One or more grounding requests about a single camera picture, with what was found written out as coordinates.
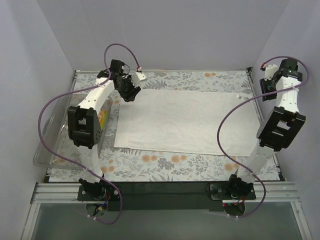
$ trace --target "yellow label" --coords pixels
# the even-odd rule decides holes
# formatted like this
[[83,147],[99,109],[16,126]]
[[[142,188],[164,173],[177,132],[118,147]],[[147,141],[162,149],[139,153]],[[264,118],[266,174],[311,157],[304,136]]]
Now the yellow label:
[[98,119],[99,119],[101,130],[103,130],[105,127],[107,115],[108,115],[108,112],[106,110],[100,110]]

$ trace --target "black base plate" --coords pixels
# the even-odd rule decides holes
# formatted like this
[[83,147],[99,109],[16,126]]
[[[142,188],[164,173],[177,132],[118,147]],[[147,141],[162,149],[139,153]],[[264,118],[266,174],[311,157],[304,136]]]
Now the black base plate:
[[[197,182],[113,182],[121,191],[123,210],[209,210],[223,212],[222,200],[212,200],[206,189],[212,183]],[[118,211],[119,196],[105,185],[110,194],[108,211]],[[78,201],[96,201],[80,186]]]
[[[118,202],[120,201],[119,195],[117,194],[117,192],[114,190],[114,188],[108,184],[106,184],[105,186],[103,186],[106,190],[106,192],[108,193],[108,196],[110,196],[109,202]],[[79,191],[78,191],[78,197],[77,197],[78,201],[82,201],[82,202],[87,202],[87,201],[105,201],[106,197],[97,200],[95,198],[93,198],[92,196],[90,196],[88,193],[86,193],[84,187],[81,185],[79,187]]]
[[[233,198],[226,194],[225,189],[228,186],[228,182],[211,182],[209,184],[210,195],[212,200],[232,200]],[[251,192],[245,197],[246,200],[255,200],[256,194],[255,190],[252,187]]]

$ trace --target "glass panel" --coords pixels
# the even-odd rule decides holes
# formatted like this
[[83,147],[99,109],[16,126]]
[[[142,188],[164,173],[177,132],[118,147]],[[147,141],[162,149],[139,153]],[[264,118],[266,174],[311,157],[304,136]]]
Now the glass panel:
[[[246,203],[246,212],[256,203]],[[253,215],[228,218],[206,210],[124,211],[106,226],[81,215],[84,204],[41,204],[33,240],[301,240],[289,202],[266,202]],[[112,220],[117,212],[103,216]]]

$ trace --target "cable connector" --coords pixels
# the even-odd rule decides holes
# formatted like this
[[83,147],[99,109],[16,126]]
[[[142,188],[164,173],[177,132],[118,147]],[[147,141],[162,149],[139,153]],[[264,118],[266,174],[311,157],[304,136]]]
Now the cable connector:
[[265,65],[266,65],[266,63],[264,62],[264,63],[262,63],[262,65],[260,67],[260,70],[263,71],[263,72],[266,70]]

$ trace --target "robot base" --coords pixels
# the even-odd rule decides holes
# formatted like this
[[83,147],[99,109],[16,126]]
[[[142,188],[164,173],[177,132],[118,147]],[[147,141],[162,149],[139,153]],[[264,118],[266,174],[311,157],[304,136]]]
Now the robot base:
[[[210,196],[212,200],[235,200],[237,201],[239,197],[237,196],[232,196],[227,189],[229,187],[229,182],[224,181],[224,182],[212,182],[209,184],[209,190],[210,190]],[[246,200],[255,200],[256,199],[256,194],[255,190],[252,187],[250,193],[245,196]]]
[[[118,202],[120,201],[119,193],[114,190],[114,188],[108,184],[103,185],[103,189],[105,189],[105,193],[110,196],[109,202]],[[97,199],[92,197],[92,194],[85,191],[84,186],[79,187],[77,200],[81,202],[87,202],[87,201],[105,201],[106,195],[104,195],[101,199]]]

